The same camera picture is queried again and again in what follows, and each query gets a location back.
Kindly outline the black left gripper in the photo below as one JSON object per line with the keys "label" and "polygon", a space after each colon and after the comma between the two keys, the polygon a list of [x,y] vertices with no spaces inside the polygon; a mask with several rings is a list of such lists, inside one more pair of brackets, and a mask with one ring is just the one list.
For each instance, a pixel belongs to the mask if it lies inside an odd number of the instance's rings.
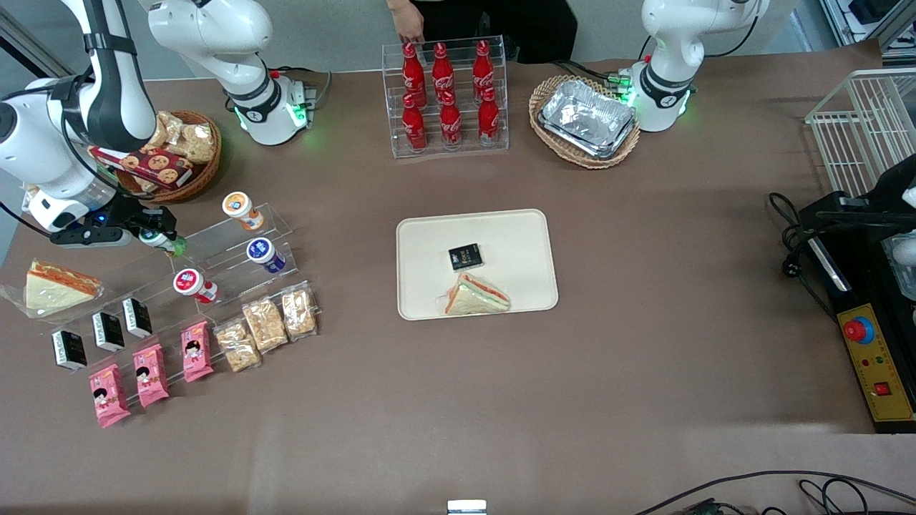
{"label": "black left gripper", "polygon": [[816,217],[833,224],[914,230],[915,154],[884,172],[874,188],[862,198],[868,212],[818,211]]}

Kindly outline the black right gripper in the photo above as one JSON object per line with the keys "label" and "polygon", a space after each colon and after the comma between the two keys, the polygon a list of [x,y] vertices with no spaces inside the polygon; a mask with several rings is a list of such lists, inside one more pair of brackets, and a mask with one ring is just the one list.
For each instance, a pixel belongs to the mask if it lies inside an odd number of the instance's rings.
{"label": "black right gripper", "polygon": [[176,224],[177,219],[169,208],[151,208],[123,192],[116,192],[106,205],[106,227],[128,231],[147,230],[147,240],[152,242],[160,242],[162,239],[176,241],[179,238]]}

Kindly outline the bystander hand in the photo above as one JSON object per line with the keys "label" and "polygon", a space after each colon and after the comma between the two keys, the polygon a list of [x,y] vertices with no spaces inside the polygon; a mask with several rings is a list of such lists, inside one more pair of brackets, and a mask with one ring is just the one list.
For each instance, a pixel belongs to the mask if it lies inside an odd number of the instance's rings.
{"label": "bystander hand", "polygon": [[401,43],[425,42],[424,17],[412,4],[402,10],[393,10],[392,17]]}

